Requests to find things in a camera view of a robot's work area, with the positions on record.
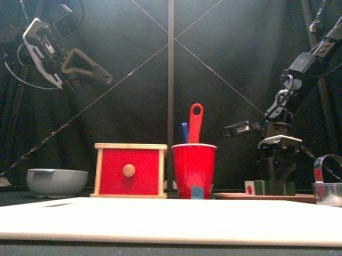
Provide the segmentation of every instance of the metal bowl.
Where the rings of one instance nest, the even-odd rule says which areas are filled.
[[[86,187],[89,172],[65,169],[29,169],[27,185],[37,197],[66,198]]]
[[[342,207],[342,183],[313,183],[317,204]]]

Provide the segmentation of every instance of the red spatula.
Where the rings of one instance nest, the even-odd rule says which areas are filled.
[[[196,103],[190,108],[189,143],[200,143],[202,119],[204,119],[204,106],[200,103]]]

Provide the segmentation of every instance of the black curtain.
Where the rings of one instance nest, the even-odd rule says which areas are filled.
[[[6,2],[2,1],[2,6],[9,6]],[[59,4],[69,5],[82,24],[78,33],[63,44],[81,48],[113,74],[114,81],[106,85],[79,80],[63,90],[25,86],[17,123],[10,126],[15,92],[23,85],[2,67],[2,136],[13,134],[13,140],[3,147],[2,168],[6,169],[51,132],[69,124],[30,159],[9,172],[9,177],[14,184],[23,185],[29,168],[81,169],[90,172],[89,186],[93,187],[95,143],[168,144],[169,1],[51,2],[42,5],[42,20],[53,22]],[[309,2],[316,13],[321,1]],[[26,3],[33,19],[41,1]],[[7,24],[19,24],[23,30],[19,3],[13,3],[11,8],[0,8],[0,13],[3,10],[13,15],[0,15],[2,19],[6,17]],[[332,1],[324,12],[319,39],[332,29],[341,10],[340,1]],[[282,71],[300,53],[311,50],[303,4],[292,0],[176,0],[174,25],[174,144],[182,143],[181,123],[189,120],[192,104],[200,102],[205,106],[201,142],[218,146],[214,188],[244,190],[245,180],[261,178],[261,136],[252,133],[232,139],[221,135],[221,130],[244,120],[264,121],[264,112],[282,89]],[[21,39],[17,43],[2,44],[3,51],[13,52],[11,66],[18,74],[23,72],[15,58],[19,45]],[[332,66],[341,61],[339,54]],[[29,82],[53,87],[33,64],[25,69]],[[335,129],[341,133],[340,81],[341,71],[337,71],[329,76],[329,93]],[[316,85],[313,87],[296,113],[290,133],[320,156],[331,153],[332,148],[320,90]],[[79,115],[99,97],[102,99]],[[297,163],[290,179],[300,191],[309,191],[313,159],[301,153]]]

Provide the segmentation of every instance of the red cup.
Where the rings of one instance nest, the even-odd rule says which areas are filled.
[[[212,198],[217,149],[202,143],[173,146],[180,198]]]

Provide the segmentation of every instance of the black cable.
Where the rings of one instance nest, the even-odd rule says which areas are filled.
[[[23,83],[23,84],[26,84],[26,85],[29,85],[29,86],[31,86],[31,87],[34,87],[34,88],[37,88],[37,89],[41,89],[41,90],[57,90],[57,89],[59,89],[58,87],[46,88],[46,87],[41,87],[41,86],[38,86],[38,85],[34,85],[34,84],[29,83],[27,81],[25,81],[25,80],[15,74],[15,72],[14,72],[13,69],[10,68],[9,63],[7,63],[6,61],[5,61],[5,64],[6,64],[6,68],[7,68],[9,72],[11,73],[11,75],[15,77],[15,79],[17,79],[21,83]]]

